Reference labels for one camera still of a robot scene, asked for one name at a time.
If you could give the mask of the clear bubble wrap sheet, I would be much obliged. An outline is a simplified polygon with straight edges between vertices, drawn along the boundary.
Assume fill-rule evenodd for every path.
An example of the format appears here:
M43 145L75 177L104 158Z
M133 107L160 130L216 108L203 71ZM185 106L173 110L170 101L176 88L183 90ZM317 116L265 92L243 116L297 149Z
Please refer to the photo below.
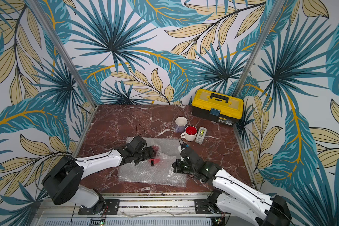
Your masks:
M144 140L156 151L154 159L129 163L119 167L118 181L139 182L166 186L186 187L187 175L173 172L172 164L180 159L179 141L174 138L150 138Z

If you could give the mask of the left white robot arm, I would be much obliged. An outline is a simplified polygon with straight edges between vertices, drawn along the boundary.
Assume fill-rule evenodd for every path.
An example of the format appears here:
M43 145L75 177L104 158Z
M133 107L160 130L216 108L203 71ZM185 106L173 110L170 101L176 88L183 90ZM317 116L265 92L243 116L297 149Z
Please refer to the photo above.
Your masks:
M46 175L42 185L55 205L72 202L86 208L102 210L103 197L95 189L80 185L81 180L108 168L128 163L136 166L142 161L155 158L158 149L156 146L148 146L142 137L136 136L122 147L94 156L73 158L66 155Z

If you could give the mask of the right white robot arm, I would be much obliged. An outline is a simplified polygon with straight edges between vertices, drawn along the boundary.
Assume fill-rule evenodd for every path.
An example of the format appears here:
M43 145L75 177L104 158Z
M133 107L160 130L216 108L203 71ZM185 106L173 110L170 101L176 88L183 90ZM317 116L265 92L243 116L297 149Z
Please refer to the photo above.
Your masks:
M189 145L181 144L178 150L181 158L173 163L174 172L214 188L199 204L206 212L234 214L254 226L292 225L287 202L281 196L271 197L251 188L218 164L204 161Z

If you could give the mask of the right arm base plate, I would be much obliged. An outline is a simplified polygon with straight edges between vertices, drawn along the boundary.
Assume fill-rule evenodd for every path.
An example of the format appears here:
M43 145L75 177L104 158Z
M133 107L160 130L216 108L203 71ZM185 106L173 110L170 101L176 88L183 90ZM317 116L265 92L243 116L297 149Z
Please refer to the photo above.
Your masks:
M195 199L195 212L196 214L220 214L229 213L233 214L230 208L231 200L211 201L209 199Z

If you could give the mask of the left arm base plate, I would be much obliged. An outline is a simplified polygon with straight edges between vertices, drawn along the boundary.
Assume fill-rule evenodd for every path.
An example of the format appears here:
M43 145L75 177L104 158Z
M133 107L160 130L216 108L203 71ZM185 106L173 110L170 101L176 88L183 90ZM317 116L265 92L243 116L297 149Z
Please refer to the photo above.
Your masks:
M93 207L87 208L83 205L79 208L79 215L117 215L119 199L100 199Z

